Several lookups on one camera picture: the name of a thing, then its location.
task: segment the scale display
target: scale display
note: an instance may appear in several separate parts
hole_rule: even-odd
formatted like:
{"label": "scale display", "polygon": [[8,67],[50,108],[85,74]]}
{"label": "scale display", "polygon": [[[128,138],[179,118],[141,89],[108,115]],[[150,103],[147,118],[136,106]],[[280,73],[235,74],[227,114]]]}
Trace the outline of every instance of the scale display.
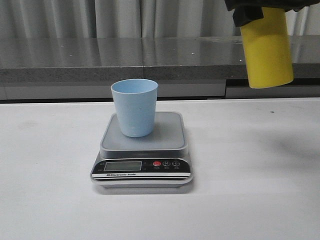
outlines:
{"label": "scale display", "polygon": [[103,171],[140,171],[141,165],[141,161],[111,161],[106,162]]}

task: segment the cup rim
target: cup rim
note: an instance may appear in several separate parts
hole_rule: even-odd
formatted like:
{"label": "cup rim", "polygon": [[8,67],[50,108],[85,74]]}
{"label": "cup rim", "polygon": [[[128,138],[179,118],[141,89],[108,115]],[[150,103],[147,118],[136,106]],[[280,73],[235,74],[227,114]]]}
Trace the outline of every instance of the cup rim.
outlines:
{"label": "cup rim", "polygon": [[[133,80],[143,80],[143,81],[146,81],[146,82],[152,82],[155,84],[155,87],[151,90],[148,90],[148,91],[140,91],[140,92],[122,92],[122,91],[116,91],[114,90],[114,86],[116,84],[119,84],[119,83],[123,83],[123,82],[130,82],[130,81],[133,81]],[[115,83],[113,83],[111,85],[111,90],[115,93],[119,93],[119,94],[128,94],[128,95],[132,95],[132,94],[144,94],[144,93],[148,93],[148,92],[151,92],[151,91],[154,91],[155,89],[157,89],[159,86],[159,84],[156,82],[156,81],[153,81],[153,80],[150,80],[150,79],[145,79],[145,78],[131,78],[131,79],[124,79],[124,80],[120,80],[120,81],[117,81]]]}

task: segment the red button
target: red button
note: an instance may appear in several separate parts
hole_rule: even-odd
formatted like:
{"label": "red button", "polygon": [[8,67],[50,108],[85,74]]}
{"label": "red button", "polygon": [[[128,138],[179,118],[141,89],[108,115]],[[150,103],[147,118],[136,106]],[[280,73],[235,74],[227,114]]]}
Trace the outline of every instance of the red button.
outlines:
{"label": "red button", "polygon": [[155,166],[155,167],[159,167],[160,165],[161,165],[160,161],[154,161],[153,162],[153,166]]}

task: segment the white curtain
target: white curtain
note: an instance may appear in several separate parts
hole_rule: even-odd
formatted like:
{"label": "white curtain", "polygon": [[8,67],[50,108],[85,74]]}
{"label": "white curtain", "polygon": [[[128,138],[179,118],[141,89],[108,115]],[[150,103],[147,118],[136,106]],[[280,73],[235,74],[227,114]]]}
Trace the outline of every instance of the white curtain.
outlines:
{"label": "white curtain", "polygon": [[[224,0],[0,0],[4,38],[239,35]],[[320,35],[320,4],[287,13],[290,35]]]}

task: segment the white table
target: white table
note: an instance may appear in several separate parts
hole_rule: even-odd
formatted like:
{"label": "white table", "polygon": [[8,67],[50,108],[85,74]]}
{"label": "white table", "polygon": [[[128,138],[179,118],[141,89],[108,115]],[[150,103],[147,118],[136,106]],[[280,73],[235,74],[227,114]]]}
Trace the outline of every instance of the white table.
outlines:
{"label": "white table", "polygon": [[90,180],[109,103],[0,105],[1,240],[320,238],[320,98],[162,101],[194,169],[179,191]]}

